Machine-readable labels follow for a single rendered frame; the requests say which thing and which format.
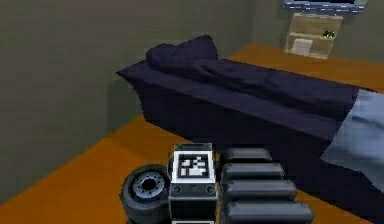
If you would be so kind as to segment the white box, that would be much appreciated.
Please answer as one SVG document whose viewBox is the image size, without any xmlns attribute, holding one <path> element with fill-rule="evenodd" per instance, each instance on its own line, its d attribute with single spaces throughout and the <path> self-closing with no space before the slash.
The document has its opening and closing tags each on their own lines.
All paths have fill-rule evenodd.
<svg viewBox="0 0 384 224">
<path fill-rule="evenodd" d="M 308 55 L 312 47 L 312 40 L 307 39 L 295 39 L 292 52 L 298 55 Z"/>
</svg>

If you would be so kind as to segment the light blue blanket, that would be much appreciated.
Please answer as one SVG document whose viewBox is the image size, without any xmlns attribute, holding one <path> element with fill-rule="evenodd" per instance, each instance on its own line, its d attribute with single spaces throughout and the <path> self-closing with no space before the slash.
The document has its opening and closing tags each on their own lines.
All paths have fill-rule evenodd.
<svg viewBox="0 0 384 224">
<path fill-rule="evenodd" d="M 321 159 L 362 173 L 384 193 L 384 94 L 358 92 Z"/>
</svg>

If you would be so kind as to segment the dark navy pillow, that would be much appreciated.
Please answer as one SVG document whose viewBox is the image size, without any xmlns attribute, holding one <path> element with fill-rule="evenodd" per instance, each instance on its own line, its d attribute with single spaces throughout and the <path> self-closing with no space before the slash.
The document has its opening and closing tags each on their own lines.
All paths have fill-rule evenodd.
<svg viewBox="0 0 384 224">
<path fill-rule="evenodd" d="M 217 60 L 218 52 L 209 35 L 202 35 L 177 45 L 162 43 L 146 52 L 146 62 L 160 70 L 189 70 L 195 62 Z"/>
</svg>

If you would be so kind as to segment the window with blue blinds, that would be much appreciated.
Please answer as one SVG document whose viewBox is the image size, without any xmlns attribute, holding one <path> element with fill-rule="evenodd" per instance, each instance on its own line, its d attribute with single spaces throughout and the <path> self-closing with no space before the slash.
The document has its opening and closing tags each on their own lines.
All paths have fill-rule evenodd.
<svg viewBox="0 0 384 224">
<path fill-rule="evenodd" d="M 368 0 L 282 0 L 286 9 L 327 14 L 360 14 Z"/>
</svg>

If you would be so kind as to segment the dark navy bed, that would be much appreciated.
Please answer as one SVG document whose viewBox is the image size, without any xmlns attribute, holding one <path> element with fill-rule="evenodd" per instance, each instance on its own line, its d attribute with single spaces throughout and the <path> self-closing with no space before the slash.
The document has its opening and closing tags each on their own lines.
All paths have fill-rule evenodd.
<svg viewBox="0 0 384 224">
<path fill-rule="evenodd" d="M 146 121 L 216 150 L 263 146 L 296 186 L 373 224 L 384 224 L 384 193 L 358 171 L 321 159 L 359 87 L 221 59 L 160 71 L 144 60 L 119 71 Z"/>
</svg>

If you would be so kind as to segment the beige wooden shelf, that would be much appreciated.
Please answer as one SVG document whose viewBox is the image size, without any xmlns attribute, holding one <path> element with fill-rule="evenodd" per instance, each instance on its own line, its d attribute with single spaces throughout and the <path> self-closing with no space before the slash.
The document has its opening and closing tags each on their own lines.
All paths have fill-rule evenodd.
<svg viewBox="0 0 384 224">
<path fill-rule="evenodd" d="M 307 39 L 313 41 L 310 53 L 301 56 L 327 59 L 332 51 L 342 21 L 343 17 L 337 15 L 294 13 L 286 36 L 284 51 L 295 54 L 292 52 L 294 40 Z M 333 31 L 335 37 L 333 39 L 323 38 L 325 31 Z"/>
</svg>

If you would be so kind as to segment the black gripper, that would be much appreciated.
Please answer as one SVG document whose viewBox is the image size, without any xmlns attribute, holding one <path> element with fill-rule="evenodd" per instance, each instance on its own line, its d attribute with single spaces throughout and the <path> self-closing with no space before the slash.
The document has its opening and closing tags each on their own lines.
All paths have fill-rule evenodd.
<svg viewBox="0 0 384 224">
<path fill-rule="evenodd" d="M 128 218 L 126 224 L 170 224 L 169 187 L 163 165 L 149 164 L 132 171 L 119 194 Z"/>
</svg>

